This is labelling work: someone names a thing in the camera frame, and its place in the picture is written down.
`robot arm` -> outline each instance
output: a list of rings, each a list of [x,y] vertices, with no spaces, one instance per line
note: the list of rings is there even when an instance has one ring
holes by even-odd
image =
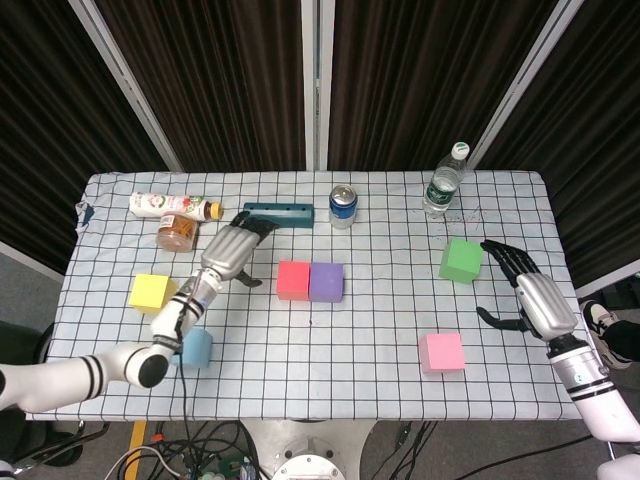
[[[152,388],[162,381],[169,359],[204,314],[225,281],[260,285],[244,265],[255,247],[277,225],[242,212],[223,227],[202,255],[202,268],[153,319],[151,344],[123,343],[108,352],[41,365],[0,365],[0,410],[17,406],[45,412],[104,393],[113,380]]]
[[[515,288],[522,310],[517,320],[500,321],[478,307],[480,317],[499,329],[531,331],[549,346],[547,357],[591,434],[606,442],[640,442],[640,425],[629,411],[590,345],[573,336],[578,325],[562,292],[524,251],[485,240]]]

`soda can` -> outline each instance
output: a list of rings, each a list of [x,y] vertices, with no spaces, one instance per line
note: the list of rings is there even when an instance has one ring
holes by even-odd
[[[356,218],[358,195],[351,185],[336,185],[329,195],[329,221],[335,228],[349,228]]]

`pink cube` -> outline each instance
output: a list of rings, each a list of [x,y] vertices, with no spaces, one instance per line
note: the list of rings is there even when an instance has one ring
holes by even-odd
[[[309,274],[311,265],[307,262],[287,262],[281,260],[278,266],[276,293],[280,300],[309,301]]]
[[[459,333],[429,333],[420,339],[420,364],[424,373],[464,370]]]

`yellow cube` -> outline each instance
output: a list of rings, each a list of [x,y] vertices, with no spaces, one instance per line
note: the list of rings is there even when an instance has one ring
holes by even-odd
[[[129,305],[142,313],[158,313],[176,290],[175,282],[166,275],[138,273],[133,281]]]

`gray floor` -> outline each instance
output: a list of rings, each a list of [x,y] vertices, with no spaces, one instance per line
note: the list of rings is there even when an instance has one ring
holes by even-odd
[[[39,330],[53,321],[60,289],[58,284],[0,255],[0,285],[0,320]],[[24,298],[24,292],[29,292],[35,300],[28,304],[20,303],[18,299]],[[640,322],[640,313],[625,312],[623,318]],[[612,377],[622,387],[621,392],[634,413],[640,416],[640,364],[623,372],[612,372]],[[400,426],[399,422],[379,422],[375,426],[361,460],[362,479],[369,480],[382,459],[392,451]],[[72,429],[73,425],[60,427]],[[88,430],[97,428],[98,425],[87,427]],[[147,431],[154,428],[150,423]],[[418,428],[419,424],[414,423],[412,435]],[[180,423],[167,424],[165,431],[168,439],[185,438],[184,426]],[[579,421],[440,423],[418,459],[412,478],[453,479],[486,463],[572,440],[586,433]],[[130,435],[130,424],[113,423],[107,435],[85,446],[82,458],[75,465],[64,469],[41,467],[20,478],[101,479],[128,449]],[[589,440],[557,452],[512,462],[473,478],[588,479],[595,478],[597,466],[606,459],[605,446]],[[388,478],[398,460],[390,461],[377,478]],[[148,464],[143,463],[138,478],[145,478],[148,468]]]

